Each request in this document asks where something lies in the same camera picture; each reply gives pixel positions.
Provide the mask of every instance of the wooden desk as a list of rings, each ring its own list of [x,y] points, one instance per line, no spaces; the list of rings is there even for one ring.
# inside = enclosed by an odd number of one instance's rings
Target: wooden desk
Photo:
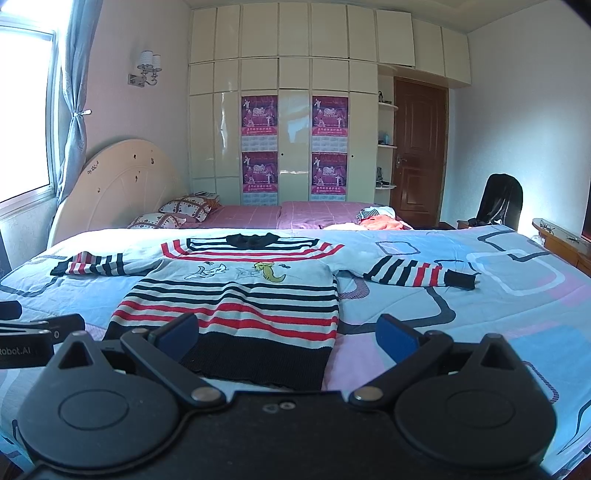
[[[531,224],[544,238],[544,246],[548,250],[591,277],[591,244],[587,240],[542,218],[534,218]],[[542,228],[541,225],[548,226],[551,231]]]

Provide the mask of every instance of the striped sweater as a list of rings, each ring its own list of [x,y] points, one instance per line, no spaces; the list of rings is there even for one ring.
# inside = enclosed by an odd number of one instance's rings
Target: striped sweater
[[[439,265],[271,233],[187,238],[107,257],[82,252],[51,274],[144,275],[114,312],[105,339],[192,312],[198,346],[181,360],[190,370],[319,390],[336,339],[339,271],[406,287],[475,286],[473,275]]]

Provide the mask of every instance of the patterned bedspread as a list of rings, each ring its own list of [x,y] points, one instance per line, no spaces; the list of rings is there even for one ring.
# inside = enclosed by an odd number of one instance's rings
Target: patterned bedspread
[[[101,338],[112,312],[137,277],[50,277],[50,270],[82,250],[121,251],[190,236],[236,231],[105,230],[68,239],[16,269],[0,282],[0,300],[18,300],[23,319],[80,313]],[[266,233],[241,230],[243,234]],[[310,230],[275,231],[310,236]],[[386,286],[339,274],[339,336],[324,375],[324,388],[350,390],[393,365],[375,342],[375,322],[389,313],[420,331],[439,329],[461,342],[478,342],[488,332],[503,334],[531,370],[558,415],[558,430],[544,466],[558,475],[581,461],[591,441],[591,279],[503,226],[461,231],[314,231],[327,242],[403,259],[437,262],[476,273],[476,289]],[[14,438],[14,418],[39,368],[0,371],[0,429],[12,457],[24,454]],[[216,381],[228,395],[261,389]]]

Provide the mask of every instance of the black chair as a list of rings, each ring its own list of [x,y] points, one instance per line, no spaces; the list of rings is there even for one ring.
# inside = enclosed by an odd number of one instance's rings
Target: black chair
[[[478,213],[468,220],[467,226],[506,225],[517,230],[522,208],[523,189],[517,179],[506,173],[493,173],[486,181]]]

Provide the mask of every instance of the wooden headboard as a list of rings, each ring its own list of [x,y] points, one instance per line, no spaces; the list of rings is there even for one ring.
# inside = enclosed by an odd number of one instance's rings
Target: wooden headboard
[[[124,140],[97,153],[57,209],[47,246],[82,232],[125,228],[186,193],[168,157],[146,140]]]

